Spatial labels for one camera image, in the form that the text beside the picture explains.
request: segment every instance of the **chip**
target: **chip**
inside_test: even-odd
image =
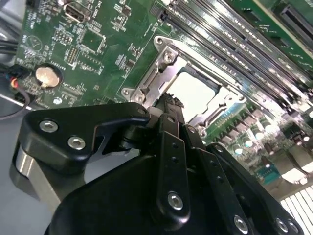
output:
[[[99,50],[102,42],[103,37],[90,29],[87,29],[85,31],[85,34],[82,38],[82,45],[94,52],[97,52]]]
[[[124,6],[123,9],[122,9],[122,13],[125,16],[130,16],[131,15],[131,11],[132,11],[132,9],[129,6]]]

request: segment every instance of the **gray table surface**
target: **gray table surface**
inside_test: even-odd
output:
[[[0,98],[0,116],[20,107]],[[22,117],[0,121],[0,235],[43,235],[51,220],[51,212],[44,202],[17,189],[9,178],[18,132]],[[85,181],[125,163],[138,152],[95,155],[85,171]]]
[[[20,107],[0,99],[0,115]],[[0,234],[43,235],[51,219],[46,205],[17,189],[9,178],[9,167],[22,117],[0,121]]]

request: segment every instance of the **black cable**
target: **black cable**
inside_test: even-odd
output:
[[[0,47],[17,47],[18,43],[13,41],[0,40]]]
[[[15,117],[19,116],[20,114],[22,114],[24,112],[24,110],[30,104],[30,97],[27,94],[27,92],[24,89],[20,88],[20,87],[17,87],[16,90],[18,92],[20,92],[22,94],[22,96],[25,98],[25,104],[23,105],[23,107],[21,109],[19,109],[15,113],[12,113],[12,114],[0,117],[0,121],[7,120],[7,119],[10,119],[10,118],[15,118]]]
[[[7,65],[5,65],[3,63],[0,63],[0,70],[6,71],[6,70],[8,70],[8,68],[9,68],[9,66],[7,66]]]
[[[14,30],[15,27],[12,26],[9,22],[0,17],[0,28],[3,29],[4,33],[10,35],[16,41],[20,38],[20,34]]]
[[[11,47],[0,47],[0,54],[16,55],[16,49]]]

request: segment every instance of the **metal bolt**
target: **metal bolt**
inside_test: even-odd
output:
[[[39,127],[42,131],[52,133],[58,130],[58,124],[53,121],[44,120],[39,123]]]
[[[276,225],[277,225],[282,231],[284,231],[285,233],[288,233],[288,228],[287,228],[287,226],[285,225],[285,223],[284,223],[280,218],[276,218],[275,222],[276,222]]]
[[[244,222],[243,219],[241,219],[240,216],[235,215],[234,223],[235,223],[237,229],[239,229],[240,232],[242,232],[243,234],[247,234],[248,233],[248,231],[249,231],[248,225]]]
[[[128,91],[127,89],[124,89],[124,90],[123,90],[123,94],[128,95],[128,94],[129,94],[129,91]]]
[[[216,145],[215,147],[216,147],[217,151],[219,151],[220,153],[222,153],[222,152],[223,152],[222,147],[220,147],[219,145]]]
[[[299,233],[299,229],[292,221],[288,220],[288,224],[296,233]]]
[[[191,133],[195,133],[196,130],[192,127],[192,126],[188,126],[189,131],[191,131]]]
[[[55,104],[55,105],[59,105],[59,104],[62,104],[62,99],[60,98],[60,97],[55,97],[54,99],[53,99],[53,104]]]
[[[163,60],[167,64],[172,63],[174,59],[175,59],[175,55],[172,52],[166,52],[163,56]]]
[[[145,96],[143,94],[138,94],[135,97],[135,100],[137,103],[142,103],[142,101],[145,99]]]
[[[82,150],[86,147],[85,141],[80,137],[71,137],[68,139],[67,144],[76,150]]]
[[[176,193],[171,192],[168,195],[167,200],[173,209],[177,211],[180,211],[182,209],[183,207],[182,199]]]

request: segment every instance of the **motherboard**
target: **motherboard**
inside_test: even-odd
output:
[[[165,92],[264,185],[313,171],[313,2],[28,0],[16,63],[42,108]],[[297,152],[303,156],[297,159]]]

